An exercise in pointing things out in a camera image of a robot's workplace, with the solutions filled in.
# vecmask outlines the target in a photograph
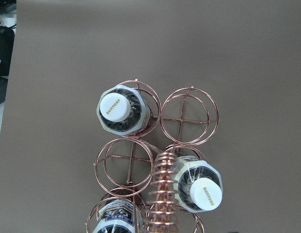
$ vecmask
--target bottle cap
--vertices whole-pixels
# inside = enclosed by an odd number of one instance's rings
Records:
[[[199,178],[190,188],[193,202],[202,210],[214,210],[222,201],[222,190],[208,178]]]
[[[109,93],[103,97],[100,104],[100,111],[107,120],[119,122],[129,116],[131,105],[123,95]]]

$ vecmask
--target bottle lying in rack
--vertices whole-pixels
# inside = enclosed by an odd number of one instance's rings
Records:
[[[143,228],[142,213],[136,207],[136,221],[134,221],[133,204],[118,199],[107,203],[99,210],[98,224],[93,233],[141,233]]]
[[[175,198],[191,213],[216,209],[222,201],[222,179],[219,172],[206,161],[195,156],[180,156],[176,160],[175,174],[171,175]]]
[[[96,114],[106,131],[120,136],[142,133],[151,122],[151,111],[139,91],[124,85],[102,94]]]

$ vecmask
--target clear plastic bottle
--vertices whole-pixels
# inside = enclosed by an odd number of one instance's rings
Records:
[[[143,228],[142,213],[136,207],[134,221],[133,204],[129,201],[118,199],[106,204],[99,210],[99,222],[92,233],[141,233]]]
[[[105,91],[96,113],[106,131],[120,136],[141,133],[150,124],[147,103],[137,90],[124,85]]]
[[[191,213],[216,209],[222,201],[222,179],[219,172],[206,161],[195,156],[180,156],[176,160],[175,175],[171,175],[175,198]]]

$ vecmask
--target bottle rack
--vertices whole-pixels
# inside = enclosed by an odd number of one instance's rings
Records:
[[[190,214],[194,220],[194,229],[193,232],[197,232],[198,229],[204,233],[204,226],[200,217],[195,213],[190,213],[187,210],[177,205],[176,200],[173,198],[172,194],[175,193],[175,190],[171,187],[173,181],[171,180],[169,174],[171,169],[174,166],[174,161],[176,159],[175,152],[180,149],[189,149],[191,150],[199,159],[205,160],[208,162],[207,158],[194,146],[200,145],[206,142],[216,131],[219,122],[218,108],[215,101],[212,97],[193,86],[190,88],[182,88],[173,92],[161,106],[158,95],[150,86],[145,83],[142,83],[138,80],[134,81],[125,81],[120,83],[121,85],[135,85],[134,89],[140,91],[141,94],[145,94],[150,99],[153,100],[157,106],[157,112],[151,113],[151,124],[138,135],[129,135],[126,137],[115,139],[107,143],[98,154],[95,163],[95,176],[100,184],[100,186],[107,192],[102,200],[91,210],[86,225],[86,232],[89,231],[89,222],[94,215],[96,219],[99,218],[99,209],[104,205],[105,202],[115,199],[130,199],[129,201],[133,203],[134,217],[136,219],[135,206],[137,205],[136,200],[140,200],[140,207],[143,209],[143,217],[145,219],[146,232],[177,232],[177,217],[176,214]],[[163,113],[166,110],[167,106],[177,98],[182,98],[181,103],[181,114],[179,118],[164,116]],[[184,113],[186,109],[186,98],[191,98],[200,103],[202,109],[206,113],[206,121],[200,120],[188,120],[184,118]],[[203,98],[207,99],[207,102],[211,103],[212,111],[209,111],[208,105],[205,104]],[[176,136],[173,136],[165,126],[165,121],[173,121],[178,123],[178,132]],[[160,123],[162,131],[166,137],[172,140],[172,144],[167,146],[164,151],[158,149],[157,147],[151,145],[150,143],[142,140],[142,137],[149,134],[154,130],[154,128]],[[182,129],[186,124],[197,124],[204,126],[202,133],[199,137],[191,141],[185,141],[182,139]],[[132,142],[131,152],[129,156],[113,154],[111,153],[111,148],[118,145],[120,142]],[[136,146],[143,148],[148,158],[141,158],[136,156],[135,148]],[[127,172],[127,180],[125,183],[117,183],[107,171],[106,160],[108,158],[129,160],[129,168]],[[148,175],[139,183],[133,183],[132,181],[132,167],[133,161],[143,162],[148,164],[149,173]],[[105,178],[99,175],[99,164],[103,163],[103,169],[105,173]],[[106,182],[114,184],[116,188],[109,189],[106,186]],[[149,185],[152,185],[155,188],[155,191],[152,192],[152,195],[155,197],[154,201],[144,201],[141,197],[141,192],[144,191]],[[127,193],[119,194],[117,192],[119,189],[126,190]],[[138,232],[137,224],[135,224],[135,232]]]

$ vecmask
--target gray table surface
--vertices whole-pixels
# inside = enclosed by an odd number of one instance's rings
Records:
[[[0,232],[85,232],[104,194],[92,163],[116,138],[98,99],[138,78],[162,101],[194,85],[219,107],[198,147],[224,185],[207,232],[301,233],[301,0],[20,0],[17,20]]]

